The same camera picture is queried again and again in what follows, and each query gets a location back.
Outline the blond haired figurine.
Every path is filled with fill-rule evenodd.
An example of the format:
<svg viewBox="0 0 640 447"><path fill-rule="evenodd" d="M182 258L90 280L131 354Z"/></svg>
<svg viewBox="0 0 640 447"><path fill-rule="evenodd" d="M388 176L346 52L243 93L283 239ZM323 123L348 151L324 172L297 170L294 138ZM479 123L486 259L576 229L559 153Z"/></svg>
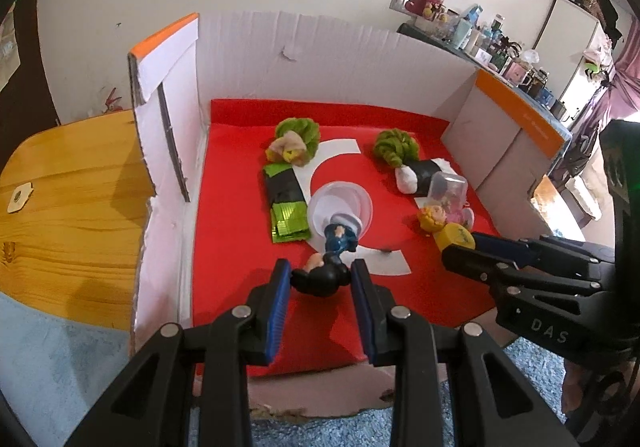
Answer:
<svg viewBox="0 0 640 447"><path fill-rule="evenodd" d="M437 233L447 224L458 224L466 230L472 230L475 215L472 208L463 207L460 211L447 212L441 205L424 205L418 213L420 227L427 233Z"/></svg>

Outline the small clear plastic box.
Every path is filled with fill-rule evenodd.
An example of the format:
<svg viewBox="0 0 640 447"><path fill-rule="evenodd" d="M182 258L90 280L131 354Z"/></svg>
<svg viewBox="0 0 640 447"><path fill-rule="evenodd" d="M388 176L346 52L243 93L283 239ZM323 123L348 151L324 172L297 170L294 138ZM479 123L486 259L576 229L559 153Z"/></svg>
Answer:
<svg viewBox="0 0 640 447"><path fill-rule="evenodd" d="M460 175L437 172L431 177L426 197L427 205L439 206L445 211L448 222L464 221L468 181Z"/></svg>

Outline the dark haired blue figurine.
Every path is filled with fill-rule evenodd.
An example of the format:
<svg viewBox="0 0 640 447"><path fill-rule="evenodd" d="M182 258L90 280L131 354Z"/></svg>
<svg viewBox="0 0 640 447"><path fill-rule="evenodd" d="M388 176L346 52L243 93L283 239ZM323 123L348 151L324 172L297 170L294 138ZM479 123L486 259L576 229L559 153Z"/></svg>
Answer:
<svg viewBox="0 0 640 447"><path fill-rule="evenodd" d="M352 280L341 255L357 251L359 238L355 231L341 224L331 224L324 230L324 237L323 252L314 253L303 268L291 271L290 285L299 293L330 297Z"/></svg>

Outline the clear round plastic cup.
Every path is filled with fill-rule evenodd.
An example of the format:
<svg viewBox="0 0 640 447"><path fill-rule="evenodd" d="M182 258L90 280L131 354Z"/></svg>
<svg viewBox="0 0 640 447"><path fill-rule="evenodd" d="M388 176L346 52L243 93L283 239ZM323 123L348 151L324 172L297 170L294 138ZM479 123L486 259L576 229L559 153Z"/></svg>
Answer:
<svg viewBox="0 0 640 447"><path fill-rule="evenodd" d="M318 189L307 206L311 248L324 249L324 230L331 224L341 224L362 238L369 230L373 217L373 202L366 189L348 181L329 182Z"/></svg>

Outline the doll with green black wrap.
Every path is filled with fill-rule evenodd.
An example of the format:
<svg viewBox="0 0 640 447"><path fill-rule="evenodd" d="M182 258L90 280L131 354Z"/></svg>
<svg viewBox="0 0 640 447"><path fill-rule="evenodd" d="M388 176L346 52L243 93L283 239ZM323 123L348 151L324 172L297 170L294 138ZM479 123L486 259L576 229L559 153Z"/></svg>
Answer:
<svg viewBox="0 0 640 447"><path fill-rule="evenodd" d="M280 130L266 149L265 181L273 243L310 238L307 202L296 170L309 161L303 137L293 129Z"/></svg>

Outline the doll with black white wrap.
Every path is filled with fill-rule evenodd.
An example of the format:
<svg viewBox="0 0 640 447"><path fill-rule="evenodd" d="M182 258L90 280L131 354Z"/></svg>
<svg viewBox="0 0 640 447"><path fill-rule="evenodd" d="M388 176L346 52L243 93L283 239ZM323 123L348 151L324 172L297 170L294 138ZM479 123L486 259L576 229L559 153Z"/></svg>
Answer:
<svg viewBox="0 0 640 447"><path fill-rule="evenodd" d="M414 161L396 168L396 186L403 194L426 196L431 186L432 177L438 172L457 175L457 172L445 159Z"/></svg>

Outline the pink curtain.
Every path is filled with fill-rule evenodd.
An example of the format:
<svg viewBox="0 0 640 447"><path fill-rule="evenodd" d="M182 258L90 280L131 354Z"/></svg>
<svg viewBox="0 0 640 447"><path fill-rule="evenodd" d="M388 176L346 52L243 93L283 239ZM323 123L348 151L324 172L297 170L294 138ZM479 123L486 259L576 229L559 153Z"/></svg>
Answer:
<svg viewBox="0 0 640 447"><path fill-rule="evenodd" d="M562 160L551 172L555 186L585 170L596 150L599 134L609 121L627 118L639 111L639 19L633 18L625 47L595 95L582 109L570 133L572 141Z"/></svg>

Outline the light blue towel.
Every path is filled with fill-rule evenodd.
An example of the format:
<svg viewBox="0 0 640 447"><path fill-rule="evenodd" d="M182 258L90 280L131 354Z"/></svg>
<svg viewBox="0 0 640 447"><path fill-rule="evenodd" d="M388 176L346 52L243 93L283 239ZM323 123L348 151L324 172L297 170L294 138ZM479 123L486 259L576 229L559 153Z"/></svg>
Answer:
<svg viewBox="0 0 640 447"><path fill-rule="evenodd" d="M1 299L1 390L32 440L62 446L128 360L122 330L74 323ZM386 446L392 413L293 423L259 419L257 446Z"/></svg>

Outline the white refrigerator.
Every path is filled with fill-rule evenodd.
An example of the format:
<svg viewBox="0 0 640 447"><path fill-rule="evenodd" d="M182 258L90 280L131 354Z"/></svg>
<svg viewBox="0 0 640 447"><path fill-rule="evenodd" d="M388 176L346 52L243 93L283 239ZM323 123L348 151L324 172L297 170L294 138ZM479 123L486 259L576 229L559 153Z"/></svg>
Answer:
<svg viewBox="0 0 640 447"><path fill-rule="evenodd" d="M599 87L585 74L584 51L603 34L596 17L569 0L554 0L534 49L548 73L547 88L563 103L564 118L575 118Z"/></svg>

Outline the orange white cardboard box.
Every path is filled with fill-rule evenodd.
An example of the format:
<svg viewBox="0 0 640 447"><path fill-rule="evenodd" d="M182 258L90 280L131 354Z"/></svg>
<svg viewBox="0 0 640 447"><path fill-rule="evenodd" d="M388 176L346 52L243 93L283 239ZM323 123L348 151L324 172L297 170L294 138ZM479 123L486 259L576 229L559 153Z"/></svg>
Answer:
<svg viewBox="0 0 640 447"><path fill-rule="evenodd" d="M293 170L310 202L340 184L341 206L370 201L357 249L372 277L433 323L481 323L506 345L481 285L447 273L416 221L416 199L375 160L384 129L406 130L423 156L469 183L475 226L516 239L547 225L529 193L568 133L539 104L469 61L394 32L278 12L189 14L128 56L134 121L154 188L134 288L135 349L164 323L209 323L266 281L323 249L271 239L265 150L285 118L311 118L318 150Z"/></svg>

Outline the clutter of bottles on side table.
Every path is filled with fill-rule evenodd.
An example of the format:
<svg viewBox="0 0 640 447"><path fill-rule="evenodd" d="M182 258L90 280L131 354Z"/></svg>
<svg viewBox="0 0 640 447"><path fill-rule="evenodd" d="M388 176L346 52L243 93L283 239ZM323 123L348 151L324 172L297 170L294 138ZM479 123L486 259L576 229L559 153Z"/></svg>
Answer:
<svg viewBox="0 0 640 447"><path fill-rule="evenodd" d="M510 40L498 24L478 25L479 12L480 7L475 6L462 17L443 9L433 19L416 17L409 34L474 61L560 121L561 106L547 88L548 73L538 64L538 52Z"/></svg>

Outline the small cream tag on table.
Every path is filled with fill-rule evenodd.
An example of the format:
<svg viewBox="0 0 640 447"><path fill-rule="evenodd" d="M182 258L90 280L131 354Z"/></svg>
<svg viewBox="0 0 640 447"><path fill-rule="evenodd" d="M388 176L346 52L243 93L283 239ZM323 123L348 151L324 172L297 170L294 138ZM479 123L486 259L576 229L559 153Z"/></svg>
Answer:
<svg viewBox="0 0 640 447"><path fill-rule="evenodd" d="M9 199L6 213L14 214L23 210L25 204L28 202L30 196L34 192L34 186L32 183L25 182L25 184L18 186L14 189L11 198Z"/></svg>

